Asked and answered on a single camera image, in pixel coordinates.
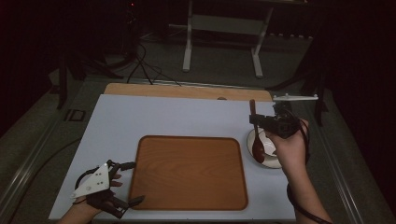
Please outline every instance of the white stand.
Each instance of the white stand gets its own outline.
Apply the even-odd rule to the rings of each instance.
[[[189,1],[189,17],[187,20],[187,44],[184,53],[183,72],[190,71],[191,65],[191,33],[194,30],[207,30],[224,33],[235,33],[244,35],[259,35],[259,41],[255,48],[251,50],[254,70],[257,78],[262,78],[262,66],[260,63],[259,52],[262,47],[262,41],[271,19],[273,8],[270,7],[264,21],[244,20],[225,17],[214,17],[197,15],[192,13],[192,0]]]

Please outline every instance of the wooden board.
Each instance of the wooden board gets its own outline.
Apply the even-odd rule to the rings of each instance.
[[[243,210],[248,205],[233,138],[148,135],[139,141],[130,198],[137,210]]]
[[[218,87],[180,87],[165,85],[110,83],[106,87],[105,94],[162,96],[213,100],[227,99],[237,101],[248,101],[250,99],[255,99],[258,102],[272,102],[271,94],[268,91]]]

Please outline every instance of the floor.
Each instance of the floor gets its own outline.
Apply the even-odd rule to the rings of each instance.
[[[207,41],[203,36],[194,36],[189,73],[181,69],[184,30],[175,31],[167,41],[151,34],[142,37],[138,55],[145,55],[144,66],[151,81],[263,90],[292,77],[310,44],[310,39],[268,36],[260,53],[264,78],[257,79],[246,44],[233,46],[213,38]],[[107,58],[110,63],[120,59],[118,56]],[[51,207],[99,95],[108,83],[127,82],[128,77],[130,83],[149,83],[143,69],[131,74],[135,67],[136,63],[131,63],[115,69],[123,79],[104,77],[87,67],[88,76],[84,81],[69,77],[69,95],[63,109],[56,109],[58,95],[49,92],[0,139],[0,192],[4,192],[0,200],[0,222],[54,223],[48,220]],[[49,74],[55,84],[57,74],[58,71]],[[298,95],[301,85],[296,83],[271,94]],[[315,103],[292,105],[297,116],[312,124],[308,171],[334,223],[396,223],[329,90],[324,102],[323,127],[315,122]],[[73,121],[67,119],[69,110],[87,114],[83,120]]]

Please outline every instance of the rectangular tray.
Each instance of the rectangular tray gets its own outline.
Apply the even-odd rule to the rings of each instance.
[[[233,138],[147,135],[140,139],[130,199],[136,210],[243,210],[247,188]]]

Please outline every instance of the white table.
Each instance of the white table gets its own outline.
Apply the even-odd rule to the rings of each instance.
[[[257,102],[257,113],[273,115],[271,102]],[[232,137],[240,143],[247,183],[248,206],[242,211],[143,211],[128,209],[123,220],[213,221],[294,220],[286,195],[287,179],[280,169],[265,168],[247,149],[248,101],[107,95],[100,96],[87,130],[49,219],[59,219],[73,202],[78,177],[107,160],[134,161],[137,144],[148,134]],[[132,172],[122,172],[121,188],[112,188],[127,201]],[[97,219],[116,219],[102,213]]]

